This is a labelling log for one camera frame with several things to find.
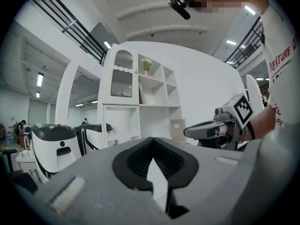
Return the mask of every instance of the black slot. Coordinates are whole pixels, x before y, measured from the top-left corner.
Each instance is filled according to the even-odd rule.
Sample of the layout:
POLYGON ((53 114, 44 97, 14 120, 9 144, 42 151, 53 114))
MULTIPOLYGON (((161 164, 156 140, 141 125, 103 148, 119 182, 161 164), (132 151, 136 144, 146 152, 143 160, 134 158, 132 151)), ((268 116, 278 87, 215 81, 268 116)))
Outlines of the black slot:
POLYGON ((65 154, 68 154, 71 152, 71 149, 70 147, 65 147, 65 148, 58 148, 56 150, 56 155, 57 156, 62 156, 62 155, 65 155, 65 154))

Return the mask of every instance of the white t-shirt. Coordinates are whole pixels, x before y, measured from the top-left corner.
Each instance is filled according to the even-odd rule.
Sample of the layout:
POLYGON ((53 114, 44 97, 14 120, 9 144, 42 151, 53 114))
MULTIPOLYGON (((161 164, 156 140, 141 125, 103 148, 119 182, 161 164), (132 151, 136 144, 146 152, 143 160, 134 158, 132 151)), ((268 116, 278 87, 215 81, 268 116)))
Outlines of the white t-shirt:
MULTIPOLYGON (((269 87, 271 87, 289 67, 293 60, 293 55, 298 50, 299 40, 288 18, 274 8, 271 3, 266 12, 261 15, 261 19, 265 36, 262 48, 268 66, 269 87)), ((276 109, 275 128, 283 127, 285 122, 282 121, 280 108, 278 108, 276 101, 272 99, 271 95, 269 96, 268 104, 276 109)))

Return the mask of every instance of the black strap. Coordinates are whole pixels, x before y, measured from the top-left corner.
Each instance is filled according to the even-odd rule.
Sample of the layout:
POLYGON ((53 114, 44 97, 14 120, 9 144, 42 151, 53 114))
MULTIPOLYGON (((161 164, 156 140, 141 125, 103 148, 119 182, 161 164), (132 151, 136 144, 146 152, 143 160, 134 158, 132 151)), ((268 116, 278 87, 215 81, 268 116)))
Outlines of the black strap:
POLYGON ((248 129, 249 129, 249 131, 251 133, 252 140, 254 140, 255 139, 255 134, 254 134, 254 130, 253 130, 251 122, 247 123, 247 127, 248 127, 248 129))

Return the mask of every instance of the white column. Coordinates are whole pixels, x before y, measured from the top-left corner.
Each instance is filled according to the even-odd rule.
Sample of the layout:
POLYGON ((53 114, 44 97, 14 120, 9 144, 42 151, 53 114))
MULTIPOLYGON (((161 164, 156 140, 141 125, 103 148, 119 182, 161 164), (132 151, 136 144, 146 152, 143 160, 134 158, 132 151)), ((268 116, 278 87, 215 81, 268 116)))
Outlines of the white column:
POLYGON ((51 114, 51 103, 48 103, 48 106, 47 106, 47 123, 50 123, 50 114, 51 114))
POLYGON ((71 61, 62 77, 60 82, 60 89, 57 95, 56 110, 55 110, 55 123, 61 125, 68 125, 68 110, 70 94, 78 63, 71 61))

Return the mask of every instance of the curved white wall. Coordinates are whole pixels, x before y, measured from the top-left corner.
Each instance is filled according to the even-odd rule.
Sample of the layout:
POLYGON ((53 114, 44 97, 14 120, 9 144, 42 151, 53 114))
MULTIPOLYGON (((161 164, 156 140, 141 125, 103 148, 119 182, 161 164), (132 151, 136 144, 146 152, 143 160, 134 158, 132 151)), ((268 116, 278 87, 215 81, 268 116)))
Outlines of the curved white wall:
POLYGON ((122 45, 175 72, 182 116, 187 126, 211 120, 215 108, 231 97, 242 92, 246 96, 239 72, 207 54, 164 43, 125 42, 122 45))

